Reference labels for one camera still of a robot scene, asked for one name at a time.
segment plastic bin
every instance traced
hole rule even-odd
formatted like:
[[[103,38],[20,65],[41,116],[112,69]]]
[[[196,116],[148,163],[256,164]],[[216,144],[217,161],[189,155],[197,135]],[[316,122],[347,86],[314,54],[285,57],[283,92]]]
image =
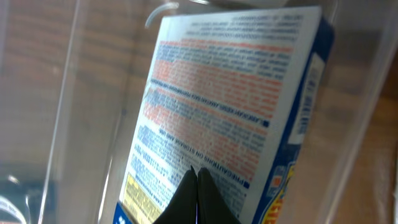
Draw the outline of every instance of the plastic bin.
[[[284,3],[180,0],[146,27],[165,2],[0,1],[0,195],[31,223],[111,223],[163,15]],[[336,40],[279,223],[332,222],[398,38],[397,1],[287,3],[313,4]]]

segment black object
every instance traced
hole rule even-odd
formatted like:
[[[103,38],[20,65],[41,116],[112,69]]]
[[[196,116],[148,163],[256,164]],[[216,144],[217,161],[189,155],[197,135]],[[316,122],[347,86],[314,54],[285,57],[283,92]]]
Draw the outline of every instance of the black object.
[[[197,175],[191,166],[181,180],[169,205],[154,224],[195,224],[197,217]]]
[[[210,172],[201,168],[197,178],[193,167],[185,173],[169,205],[154,224],[195,224],[197,210],[198,224],[239,224],[218,192]]]

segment yellow label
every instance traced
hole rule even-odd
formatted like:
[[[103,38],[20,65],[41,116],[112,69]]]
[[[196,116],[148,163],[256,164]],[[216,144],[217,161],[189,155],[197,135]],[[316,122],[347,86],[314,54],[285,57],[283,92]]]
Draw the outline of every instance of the yellow label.
[[[278,195],[275,197],[275,199],[271,203],[270,207],[268,207],[266,215],[264,215],[264,219],[262,220],[262,224],[275,224],[276,223],[278,216],[280,214],[280,210],[282,208],[282,204],[284,202],[283,197],[286,192],[286,186],[289,183],[290,178],[293,176],[293,173],[294,173],[294,166],[290,166],[284,186],[279,191]]]
[[[123,205],[138,224],[151,224],[162,213],[130,174],[127,176],[123,197]]]

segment barcode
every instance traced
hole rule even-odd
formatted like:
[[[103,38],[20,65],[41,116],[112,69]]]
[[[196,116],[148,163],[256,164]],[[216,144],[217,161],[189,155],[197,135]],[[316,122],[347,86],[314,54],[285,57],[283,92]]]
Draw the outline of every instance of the barcode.
[[[319,79],[320,71],[316,67],[311,67],[308,73],[308,81],[303,91],[303,103],[301,107],[300,114],[298,115],[300,121],[298,126],[298,134],[304,134],[307,130],[308,122],[310,121],[311,110],[313,105],[313,97],[315,96],[315,91],[317,90],[317,81]]]
[[[289,144],[301,144],[304,140],[304,134],[310,122],[312,106],[314,105],[324,67],[324,61],[317,54],[313,54],[307,76],[305,77],[296,120],[289,136]]]

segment clear plastic container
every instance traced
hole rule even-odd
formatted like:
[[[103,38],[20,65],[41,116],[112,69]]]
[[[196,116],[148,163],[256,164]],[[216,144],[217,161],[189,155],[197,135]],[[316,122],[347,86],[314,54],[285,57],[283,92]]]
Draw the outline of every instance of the clear plastic container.
[[[0,195],[32,223],[111,223],[162,16],[284,4],[181,0],[146,26],[165,2],[0,1]],[[398,39],[397,1],[287,6],[314,4],[336,40],[279,223],[332,222]]]

